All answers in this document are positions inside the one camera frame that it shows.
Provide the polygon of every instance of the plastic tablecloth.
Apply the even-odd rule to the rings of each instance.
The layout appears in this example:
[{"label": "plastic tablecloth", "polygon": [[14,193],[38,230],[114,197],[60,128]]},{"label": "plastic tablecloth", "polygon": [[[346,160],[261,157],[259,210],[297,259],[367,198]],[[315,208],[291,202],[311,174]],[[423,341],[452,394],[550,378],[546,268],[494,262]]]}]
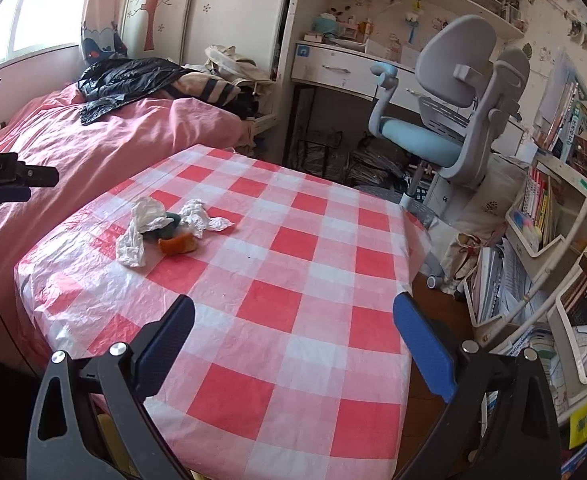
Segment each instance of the plastic tablecloth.
[{"label": "plastic tablecloth", "polygon": [[[148,245],[146,266],[128,269],[115,241],[141,196],[175,212],[199,198],[235,226],[191,254]],[[42,357],[101,354],[177,295],[194,300],[196,324],[145,402],[185,466],[219,480],[387,479],[411,368],[391,308],[428,250],[396,204],[194,146],[72,215],[15,277]]]}]

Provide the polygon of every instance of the pink bed sheet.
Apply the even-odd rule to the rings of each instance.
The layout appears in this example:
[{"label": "pink bed sheet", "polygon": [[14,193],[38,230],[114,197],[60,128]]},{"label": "pink bed sheet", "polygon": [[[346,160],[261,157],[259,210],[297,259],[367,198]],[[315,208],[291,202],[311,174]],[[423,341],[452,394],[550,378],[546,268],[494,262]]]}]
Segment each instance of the pink bed sheet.
[{"label": "pink bed sheet", "polygon": [[[34,189],[27,203],[0,205],[0,313],[14,337],[18,311],[13,267],[80,207],[157,162],[194,144],[228,148],[246,135],[240,119],[196,99],[146,98],[81,126],[83,98],[70,85],[20,110],[0,132],[0,153],[55,166],[54,189]],[[0,361],[21,368],[0,324]]]}]

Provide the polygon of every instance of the orange object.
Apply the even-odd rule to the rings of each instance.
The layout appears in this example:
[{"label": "orange object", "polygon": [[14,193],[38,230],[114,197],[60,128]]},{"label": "orange object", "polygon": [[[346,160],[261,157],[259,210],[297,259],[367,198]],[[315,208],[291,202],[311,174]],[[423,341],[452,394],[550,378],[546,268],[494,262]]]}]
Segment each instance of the orange object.
[{"label": "orange object", "polygon": [[191,233],[187,233],[186,235],[171,238],[171,240],[158,240],[158,247],[163,254],[176,256],[176,254],[195,251],[198,248],[198,242]]}]

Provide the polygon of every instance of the blue sticker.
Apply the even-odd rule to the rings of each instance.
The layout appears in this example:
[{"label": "blue sticker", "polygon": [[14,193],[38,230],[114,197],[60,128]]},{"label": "blue sticker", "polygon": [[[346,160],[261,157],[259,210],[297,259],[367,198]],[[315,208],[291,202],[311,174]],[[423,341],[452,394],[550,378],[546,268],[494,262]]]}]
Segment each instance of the blue sticker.
[{"label": "blue sticker", "polygon": [[298,45],[298,50],[296,51],[296,56],[300,57],[309,57],[309,52],[311,49],[307,45]]}]

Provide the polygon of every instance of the window frame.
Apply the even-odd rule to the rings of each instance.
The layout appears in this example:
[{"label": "window frame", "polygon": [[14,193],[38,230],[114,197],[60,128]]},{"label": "window frame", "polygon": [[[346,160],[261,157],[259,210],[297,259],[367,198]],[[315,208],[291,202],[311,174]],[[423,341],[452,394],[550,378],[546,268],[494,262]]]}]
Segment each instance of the window frame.
[{"label": "window frame", "polygon": [[14,7],[13,17],[11,20],[10,36],[9,41],[7,42],[7,50],[5,51],[4,58],[0,60],[0,69],[5,68],[13,63],[22,61],[24,59],[29,59],[29,57],[32,56],[46,54],[47,52],[60,50],[62,48],[69,48],[71,46],[80,46],[80,33],[78,33],[78,41],[74,41],[73,43],[37,43],[34,45],[26,46],[25,48],[21,48],[19,50],[14,50],[16,30],[18,28],[18,21],[20,19],[20,13],[22,11],[22,5],[24,1],[25,0],[16,1],[16,6]]}]

